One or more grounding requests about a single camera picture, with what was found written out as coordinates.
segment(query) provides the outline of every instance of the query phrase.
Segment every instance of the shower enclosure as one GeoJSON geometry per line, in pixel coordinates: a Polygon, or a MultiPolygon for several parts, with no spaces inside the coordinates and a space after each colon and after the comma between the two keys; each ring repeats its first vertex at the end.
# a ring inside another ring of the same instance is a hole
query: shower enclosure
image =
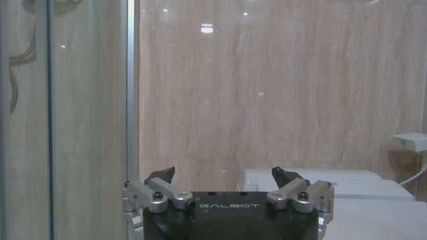
{"type": "Polygon", "coordinates": [[[128,239],[133,1],[0,2],[0,239],[128,239]]]}

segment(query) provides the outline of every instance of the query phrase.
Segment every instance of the toilet tank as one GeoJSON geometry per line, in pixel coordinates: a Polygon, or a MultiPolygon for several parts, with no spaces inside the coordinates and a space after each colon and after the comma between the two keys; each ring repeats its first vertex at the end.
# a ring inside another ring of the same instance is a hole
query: toilet tank
{"type": "MultiPolygon", "coordinates": [[[[410,193],[390,180],[366,170],[285,168],[297,172],[310,183],[328,181],[334,188],[336,199],[368,199],[414,201],[410,193]]],[[[238,174],[237,190],[270,192],[277,189],[270,169],[244,169],[238,174]]]]}

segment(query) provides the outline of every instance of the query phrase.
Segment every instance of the robotic hand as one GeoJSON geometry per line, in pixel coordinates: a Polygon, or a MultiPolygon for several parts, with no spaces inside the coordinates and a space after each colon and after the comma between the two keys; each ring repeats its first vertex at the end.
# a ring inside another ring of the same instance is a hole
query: robotic hand
{"type": "Polygon", "coordinates": [[[333,218],[333,187],[272,169],[272,192],[178,191],[174,168],[122,188],[122,215],[145,240],[321,240],[333,218]]]}

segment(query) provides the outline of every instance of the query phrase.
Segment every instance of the wall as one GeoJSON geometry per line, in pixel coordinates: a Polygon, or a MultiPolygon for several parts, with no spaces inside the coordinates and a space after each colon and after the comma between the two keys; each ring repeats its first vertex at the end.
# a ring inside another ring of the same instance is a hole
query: wall
{"type": "Polygon", "coordinates": [[[242,168],[366,169],[396,181],[420,130],[427,3],[141,0],[140,177],[192,190],[242,168]]]}

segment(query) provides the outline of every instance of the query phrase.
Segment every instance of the metal door frame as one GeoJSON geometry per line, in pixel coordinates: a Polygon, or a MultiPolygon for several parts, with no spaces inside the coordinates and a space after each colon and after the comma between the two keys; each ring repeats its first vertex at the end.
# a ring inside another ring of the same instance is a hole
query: metal door frame
{"type": "MultiPolygon", "coordinates": [[[[0,0],[0,6],[5,6],[5,0],[0,0]]],[[[3,147],[3,78],[5,71],[3,66],[6,64],[6,55],[3,53],[3,44],[6,43],[5,37],[5,7],[0,7],[0,240],[6,239],[6,214],[5,214],[5,147],[3,147]]]]}

